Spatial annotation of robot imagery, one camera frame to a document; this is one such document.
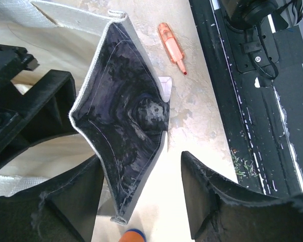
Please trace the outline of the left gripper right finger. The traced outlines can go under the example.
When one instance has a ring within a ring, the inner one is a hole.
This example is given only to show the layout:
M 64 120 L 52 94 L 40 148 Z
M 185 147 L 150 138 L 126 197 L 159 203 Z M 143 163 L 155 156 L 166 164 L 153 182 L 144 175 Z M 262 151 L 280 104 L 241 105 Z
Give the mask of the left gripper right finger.
M 181 153 L 194 241 L 303 241 L 303 194 L 276 198 L 247 189 Z

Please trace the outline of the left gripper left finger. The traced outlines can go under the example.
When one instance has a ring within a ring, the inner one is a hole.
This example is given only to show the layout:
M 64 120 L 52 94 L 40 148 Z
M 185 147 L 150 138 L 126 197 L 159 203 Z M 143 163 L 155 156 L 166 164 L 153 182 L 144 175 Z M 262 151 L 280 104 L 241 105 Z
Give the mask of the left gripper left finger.
M 91 241 L 104 181 L 97 156 L 0 197 L 0 241 Z

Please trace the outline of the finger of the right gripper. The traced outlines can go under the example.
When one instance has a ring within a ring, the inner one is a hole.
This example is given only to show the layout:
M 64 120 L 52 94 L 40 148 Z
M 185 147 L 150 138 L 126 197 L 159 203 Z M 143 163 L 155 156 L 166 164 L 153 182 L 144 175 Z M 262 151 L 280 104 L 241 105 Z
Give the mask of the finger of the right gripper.
M 0 90 L 21 71 L 34 71 L 38 66 L 26 48 L 0 44 Z
M 75 134 L 68 118 L 75 101 L 71 73 L 50 70 L 25 94 L 0 91 L 0 168 L 41 142 Z

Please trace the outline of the bright blue orange pump bottle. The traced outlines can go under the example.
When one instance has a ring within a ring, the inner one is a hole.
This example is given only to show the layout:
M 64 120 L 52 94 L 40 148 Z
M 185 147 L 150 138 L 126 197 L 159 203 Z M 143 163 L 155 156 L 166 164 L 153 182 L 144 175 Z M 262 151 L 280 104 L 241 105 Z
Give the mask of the bright blue orange pump bottle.
M 146 242 L 146 237 L 139 229 L 130 229 L 121 236 L 119 242 Z

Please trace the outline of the canvas tote bag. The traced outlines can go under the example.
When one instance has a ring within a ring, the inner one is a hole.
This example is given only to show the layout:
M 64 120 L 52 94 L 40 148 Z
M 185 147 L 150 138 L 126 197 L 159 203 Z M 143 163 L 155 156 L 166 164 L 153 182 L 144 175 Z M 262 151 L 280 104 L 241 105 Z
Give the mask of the canvas tote bag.
M 0 1 L 0 43 L 28 49 L 40 73 L 74 76 L 80 90 L 70 122 L 101 160 L 115 207 L 111 220 L 127 224 L 167 139 L 171 94 L 127 13 Z

